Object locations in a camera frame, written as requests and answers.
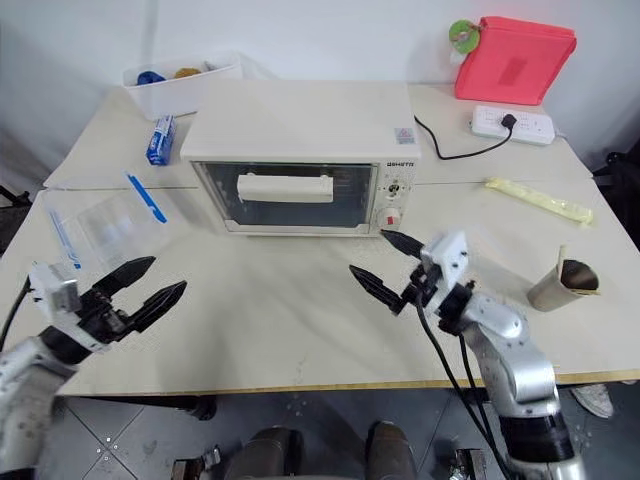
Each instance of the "blue object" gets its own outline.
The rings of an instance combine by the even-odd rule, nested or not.
[[[82,265],[80,264],[80,260],[78,259],[78,255],[76,254],[73,246],[71,245],[71,241],[69,240],[69,236],[62,226],[62,222],[60,221],[60,217],[58,217],[58,213],[50,210],[49,216],[51,217],[51,221],[53,222],[53,226],[56,229],[56,233],[58,234],[58,238],[60,238],[60,243],[62,243],[62,247],[64,251],[67,253],[67,257],[71,260],[73,267],[76,270],[80,270]]]
[[[151,198],[151,195],[149,195],[149,193],[142,186],[142,184],[140,183],[140,180],[138,180],[135,175],[131,175],[130,173],[127,173],[127,178],[131,182],[131,185],[133,185],[133,188],[136,189],[136,192],[140,194],[140,196],[142,197],[142,200],[144,200],[144,203],[147,204],[147,206],[151,210],[151,213],[153,213],[153,216],[156,217],[156,219],[160,223],[167,223],[167,217],[164,216],[164,213],[162,213],[162,210],[160,210],[160,207],[158,206],[158,204],[153,201],[153,198]]]
[[[148,85],[149,83],[164,82],[165,80],[166,78],[162,75],[158,75],[156,72],[147,70],[146,72],[142,72],[138,75],[136,85]]]
[[[156,122],[149,146],[147,159],[151,165],[167,165],[171,159],[171,145],[176,133],[176,122],[173,115],[166,115]]]

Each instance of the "oven door handle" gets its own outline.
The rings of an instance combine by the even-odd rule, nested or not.
[[[331,203],[333,178],[285,175],[238,176],[238,197],[242,201],[280,203]]]

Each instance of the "power strip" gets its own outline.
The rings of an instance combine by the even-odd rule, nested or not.
[[[513,127],[512,140],[535,145],[549,145],[556,137],[553,121],[548,115],[505,110],[485,105],[477,105],[473,109],[471,131],[482,137],[505,138],[509,131],[500,125],[500,122],[507,113],[518,120]]]

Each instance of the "white sticker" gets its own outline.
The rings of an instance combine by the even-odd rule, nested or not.
[[[396,128],[396,143],[398,145],[415,145],[416,137],[413,128]]]

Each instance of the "shoe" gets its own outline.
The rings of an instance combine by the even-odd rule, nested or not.
[[[294,450],[302,448],[301,441],[299,433],[288,428],[272,427],[261,430],[233,456],[224,480],[284,478],[298,473],[294,466],[297,466],[299,452]]]
[[[580,405],[596,417],[611,418],[613,416],[613,404],[605,384],[572,388],[571,393]]]
[[[379,422],[369,431],[365,480],[416,480],[413,452],[404,432],[391,422]]]

